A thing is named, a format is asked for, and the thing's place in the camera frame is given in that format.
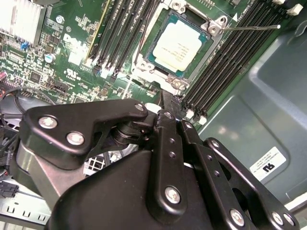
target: capacitor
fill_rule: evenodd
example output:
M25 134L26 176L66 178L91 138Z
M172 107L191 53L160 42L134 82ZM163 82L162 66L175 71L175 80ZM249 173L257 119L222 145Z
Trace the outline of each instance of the capacitor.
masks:
M0 72L0 81L2 81L3 79L5 79L8 76L8 73L5 71Z
M54 54L46 54L45 55L45 62L51 64L56 60L56 56Z
M65 19L64 19L63 16L58 15L58 16L56 17L56 22L62 25L62 24L64 24Z

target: blue connector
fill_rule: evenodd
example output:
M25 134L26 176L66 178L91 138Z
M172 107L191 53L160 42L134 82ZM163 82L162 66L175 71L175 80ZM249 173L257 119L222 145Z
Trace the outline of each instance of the blue connector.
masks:
M24 42L24 43L21 43L20 49L26 50L28 47L29 47L29 43L28 42Z

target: electrolytic capacitor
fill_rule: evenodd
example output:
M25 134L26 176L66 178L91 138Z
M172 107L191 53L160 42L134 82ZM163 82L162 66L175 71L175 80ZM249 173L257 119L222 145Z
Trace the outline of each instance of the electrolytic capacitor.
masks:
M8 76L8 73L5 71L0 72L0 81L2 81L3 79L5 79Z
M51 64L56 60L56 56L54 54L46 54L45 55L45 62Z

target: heatsink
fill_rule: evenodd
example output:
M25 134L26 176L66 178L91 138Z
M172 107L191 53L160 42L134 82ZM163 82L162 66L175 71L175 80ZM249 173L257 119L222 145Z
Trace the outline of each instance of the heatsink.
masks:
M0 0L0 33L37 45L46 9L28 0Z

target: white connector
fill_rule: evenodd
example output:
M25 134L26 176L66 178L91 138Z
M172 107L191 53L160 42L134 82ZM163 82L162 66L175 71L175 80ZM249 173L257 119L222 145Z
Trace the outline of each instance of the white connector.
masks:
M275 3L276 5L283 5L285 2L285 0L273 0L273 3Z
M198 123L203 126L204 124L207 123L207 118L205 116L201 116Z
M291 9L287 10L287 14L291 16L297 16L303 9L303 6L301 4L297 4Z
M191 109L188 109L186 118L191 119L193 116L194 116L194 111Z

